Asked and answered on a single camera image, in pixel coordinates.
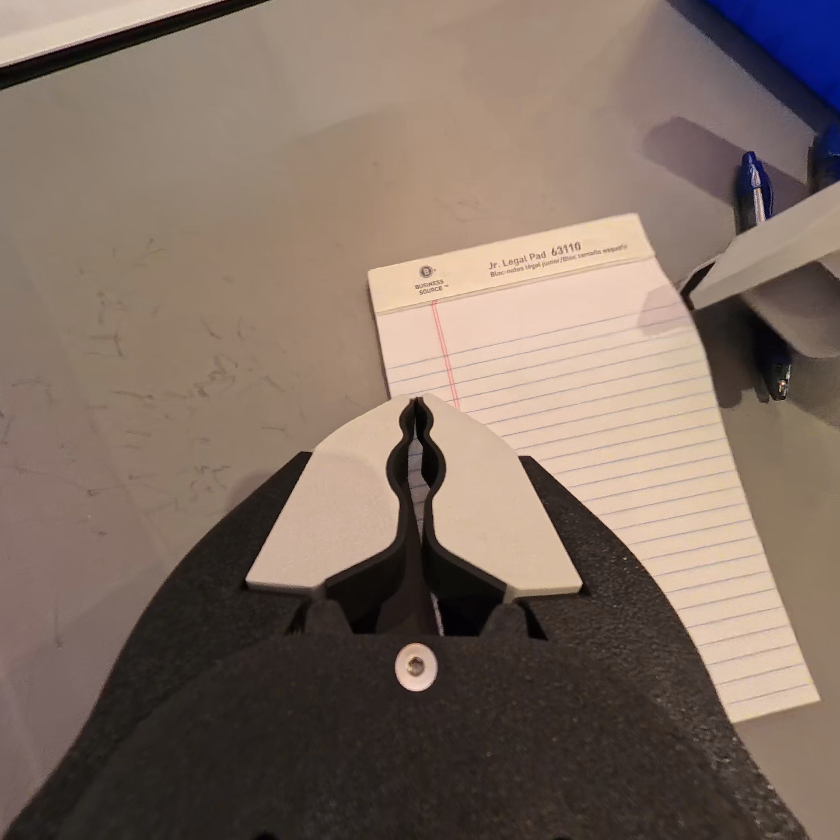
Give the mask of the blue plastic bin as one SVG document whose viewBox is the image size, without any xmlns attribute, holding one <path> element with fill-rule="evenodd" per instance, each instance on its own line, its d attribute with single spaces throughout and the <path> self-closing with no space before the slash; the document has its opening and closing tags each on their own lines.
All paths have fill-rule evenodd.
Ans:
<svg viewBox="0 0 840 840">
<path fill-rule="evenodd" d="M 838 118 L 838 2 L 668 5 L 806 123 L 815 127 Z"/>
</svg>

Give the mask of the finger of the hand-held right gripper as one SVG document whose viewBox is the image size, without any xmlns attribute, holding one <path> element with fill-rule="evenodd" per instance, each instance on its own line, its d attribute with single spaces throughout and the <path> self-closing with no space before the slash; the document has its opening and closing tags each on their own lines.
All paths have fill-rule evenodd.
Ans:
<svg viewBox="0 0 840 840">
<path fill-rule="evenodd" d="M 820 191 L 738 235 L 696 269 L 679 292 L 703 309 L 810 264 L 838 277 L 839 191 Z"/>
<path fill-rule="evenodd" d="M 744 299 L 797 353 L 839 356 L 839 258 L 793 269 L 747 291 Z"/>
</svg>

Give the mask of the blue retractable pen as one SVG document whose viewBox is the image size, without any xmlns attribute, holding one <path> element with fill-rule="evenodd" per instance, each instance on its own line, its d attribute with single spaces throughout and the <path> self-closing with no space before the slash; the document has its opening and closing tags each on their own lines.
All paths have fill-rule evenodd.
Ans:
<svg viewBox="0 0 840 840">
<path fill-rule="evenodd" d="M 839 183 L 839 123 L 828 125 L 815 137 L 808 163 L 812 194 Z"/>
<path fill-rule="evenodd" d="M 738 232 L 744 234 L 773 215 L 773 189 L 762 162 L 744 152 L 735 181 Z M 785 401 L 791 386 L 792 351 L 787 342 L 756 312 L 752 312 L 753 357 L 769 399 Z"/>
</svg>

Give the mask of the white lined notepad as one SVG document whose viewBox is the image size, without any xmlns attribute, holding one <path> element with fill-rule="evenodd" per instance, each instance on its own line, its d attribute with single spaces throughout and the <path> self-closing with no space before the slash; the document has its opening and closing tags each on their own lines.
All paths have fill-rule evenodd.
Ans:
<svg viewBox="0 0 840 840">
<path fill-rule="evenodd" d="M 373 268 L 390 396 L 533 457 L 641 560 L 732 722 L 820 700 L 698 330 L 628 213 Z"/>
</svg>

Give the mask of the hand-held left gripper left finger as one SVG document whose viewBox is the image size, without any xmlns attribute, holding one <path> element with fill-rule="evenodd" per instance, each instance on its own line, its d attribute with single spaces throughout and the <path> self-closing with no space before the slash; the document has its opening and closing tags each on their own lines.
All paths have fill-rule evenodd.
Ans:
<svg viewBox="0 0 840 840">
<path fill-rule="evenodd" d="M 401 395 L 324 438 L 248 570 L 247 588 L 336 602 L 356 632 L 418 629 L 414 437 L 415 401 Z"/>
</svg>

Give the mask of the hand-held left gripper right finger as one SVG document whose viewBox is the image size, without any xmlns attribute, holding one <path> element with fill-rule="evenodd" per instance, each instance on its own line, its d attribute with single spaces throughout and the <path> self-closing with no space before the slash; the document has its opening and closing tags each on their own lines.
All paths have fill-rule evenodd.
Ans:
<svg viewBox="0 0 840 840">
<path fill-rule="evenodd" d="M 429 393 L 418 399 L 418 440 L 423 577 L 442 635 L 479 635 L 502 604 L 581 593 L 581 575 L 509 444 Z"/>
</svg>

